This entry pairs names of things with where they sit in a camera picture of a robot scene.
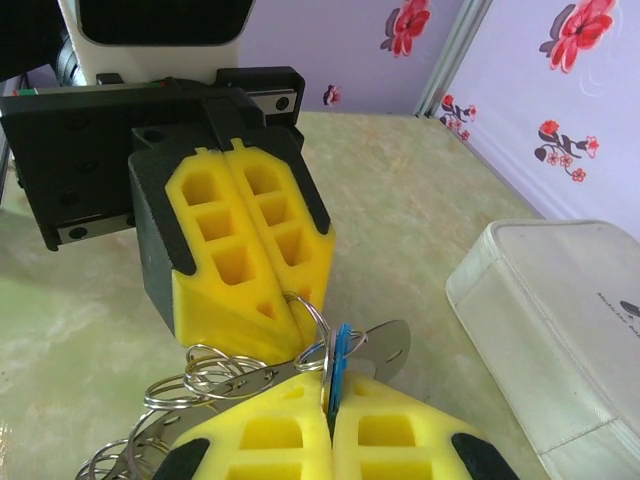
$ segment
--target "floral wallpaper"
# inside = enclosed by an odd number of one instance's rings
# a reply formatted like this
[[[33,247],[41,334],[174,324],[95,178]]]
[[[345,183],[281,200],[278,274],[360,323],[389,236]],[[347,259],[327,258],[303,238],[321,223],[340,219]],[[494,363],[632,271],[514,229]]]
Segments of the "floral wallpaper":
[[[239,65],[296,68],[306,110],[412,114],[463,1],[256,2]]]
[[[493,0],[437,117],[544,217],[640,239],[637,25],[632,0]]]

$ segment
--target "blue key tag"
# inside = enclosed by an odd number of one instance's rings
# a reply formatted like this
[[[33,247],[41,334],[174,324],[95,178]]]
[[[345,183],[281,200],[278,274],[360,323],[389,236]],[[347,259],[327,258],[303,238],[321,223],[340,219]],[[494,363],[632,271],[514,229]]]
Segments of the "blue key tag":
[[[351,326],[343,324],[336,337],[333,374],[331,375],[331,386],[329,388],[329,406],[327,408],[327,423],[332,437],[336,416],[340,408],[340,400],[342,399],[342,383],[344,381],[344,371],[347,369],[347,354],[349,353],[350,341]]]

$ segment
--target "silver keychain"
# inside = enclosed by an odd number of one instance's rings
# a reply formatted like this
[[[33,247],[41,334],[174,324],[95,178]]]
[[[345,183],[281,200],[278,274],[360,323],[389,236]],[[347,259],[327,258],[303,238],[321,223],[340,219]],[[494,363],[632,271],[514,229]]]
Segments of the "silver keychain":
[[[149,410],[129,436],[98,450],[82,466],[76,480],[98,480],[96,475],[104,475],[101,480],[151,480],[183,433],[299,373],[323,371],[319,401],[325,405],[333,371],[335,330],[301,296],[286,293],[285,299],[304,305],[318,325],[320,341],[294,360],[271,366],[250,357],[229,356],[207,345],[190,347],[184,374],[151,385],[144,396]],[[410,346],[409,326],[403,320],[393,320],[366,333],[353,331],[347,356],[371,362],[373,378],[386,383],[402,369]],[[172,392],[175,396],[163,398]]]

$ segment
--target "white plastic box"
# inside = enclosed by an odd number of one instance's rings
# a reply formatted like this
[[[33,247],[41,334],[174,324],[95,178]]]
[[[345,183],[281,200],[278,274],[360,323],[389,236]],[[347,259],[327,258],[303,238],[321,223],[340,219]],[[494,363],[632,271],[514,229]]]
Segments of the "white plastic box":
[[[552,478],[640,479],[640,243],[494,222],[446,290]]]

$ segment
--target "marble tabletop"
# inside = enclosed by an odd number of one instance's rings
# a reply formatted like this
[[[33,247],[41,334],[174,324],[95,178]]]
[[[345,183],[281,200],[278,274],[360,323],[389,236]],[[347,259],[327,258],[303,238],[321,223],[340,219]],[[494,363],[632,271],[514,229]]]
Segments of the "marble tabletop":
[[[298,126],[337,231],[327,319],[405,319],[412,349],[392,386],[479,427],[521,478],[547,478],[444,291],[489,222],[533,214],[437,121],[307,113]],[[135,231],[49,252],[11,170],[0,332],[2,480],[73,478],[184,363],[145,295]]]

